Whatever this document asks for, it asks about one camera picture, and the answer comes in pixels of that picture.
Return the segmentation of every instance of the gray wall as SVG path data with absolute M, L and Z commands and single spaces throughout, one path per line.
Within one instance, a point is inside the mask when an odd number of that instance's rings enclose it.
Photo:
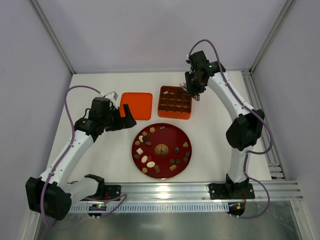
M 0 233 L 16 239 L 25 184 L 49 158 L 71 74 L 27 0 L 0 1 Z
M 254 73 L 282 163 L 320 223 L 320 1 L 297 1 Z
M 122 72 L 185 70 L 203 38 L 228 69 L 249 68 L 285 0 L 38 2 L 76 72 Z

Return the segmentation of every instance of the gold emblem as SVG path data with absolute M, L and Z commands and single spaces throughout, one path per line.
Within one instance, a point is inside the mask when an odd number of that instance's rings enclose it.
M 169 148 L 164 144 L 159 144 L 155 147 L 154 153 L 159 157 L 165 157 L 169 153 Z

